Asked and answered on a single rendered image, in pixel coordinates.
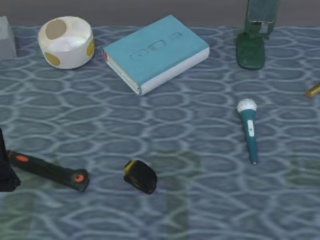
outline black mouse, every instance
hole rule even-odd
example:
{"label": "black mouse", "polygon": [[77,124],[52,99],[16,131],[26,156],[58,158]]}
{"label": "black mouse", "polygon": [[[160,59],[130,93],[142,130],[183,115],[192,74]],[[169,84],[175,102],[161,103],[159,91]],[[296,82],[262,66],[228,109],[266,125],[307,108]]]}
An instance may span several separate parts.
{"label": "black mouse", "polygon": [[146,194],[152,194],[157,187],[157,175],[140,160],[130,160],[124,166],[124,181]]}

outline polka dot bowl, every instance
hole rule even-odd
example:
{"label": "polka dot bowl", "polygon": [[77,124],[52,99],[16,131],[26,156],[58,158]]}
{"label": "polka dot bowl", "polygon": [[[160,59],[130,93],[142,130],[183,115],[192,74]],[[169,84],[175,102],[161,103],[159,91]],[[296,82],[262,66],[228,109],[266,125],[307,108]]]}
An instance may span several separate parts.
{"label": "polka dot bowl", "polygon": [[95,52],[91,26],[76,16],[48,21],[38,33],[38,43],[46,61],[58,69],[78,68]]}

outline microphone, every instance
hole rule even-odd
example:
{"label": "microphone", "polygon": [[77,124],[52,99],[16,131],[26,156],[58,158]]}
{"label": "microphone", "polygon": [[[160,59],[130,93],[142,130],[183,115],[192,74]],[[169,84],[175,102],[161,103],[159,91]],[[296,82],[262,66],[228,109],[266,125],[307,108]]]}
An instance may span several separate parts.
{"label": "microphone", "polygon": [[242,99],[241,101],[239,101],[236,110],[239,113],[244,128],[250,162],[252,164],[257,164],[258,155],[254,122],[256,117],[257,104],[252,99]]}

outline gray wall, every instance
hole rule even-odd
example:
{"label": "gray wall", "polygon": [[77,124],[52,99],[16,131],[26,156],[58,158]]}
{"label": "gray wall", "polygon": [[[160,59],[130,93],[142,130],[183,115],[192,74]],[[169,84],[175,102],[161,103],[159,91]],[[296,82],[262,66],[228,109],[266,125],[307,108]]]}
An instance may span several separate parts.
{"label": "gray wall", "polygon": [[[247,0],[0,0],[12,25],[42,25],[65,15],[93,26],[149,24],[173,14],[191,26],[239,26]],[[281,0],[277,25],[320,25],[320,0]]]}

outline blue book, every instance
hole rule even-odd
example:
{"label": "blue book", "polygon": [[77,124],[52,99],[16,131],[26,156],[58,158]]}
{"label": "blue book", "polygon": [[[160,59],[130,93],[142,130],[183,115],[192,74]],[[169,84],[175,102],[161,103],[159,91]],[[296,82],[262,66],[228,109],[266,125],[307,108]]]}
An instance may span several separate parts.
{"label": "blue book", "polygon": [[138,95],[144,95],[196,64],[209,45],[172,15],[103,48],[106,63]]}

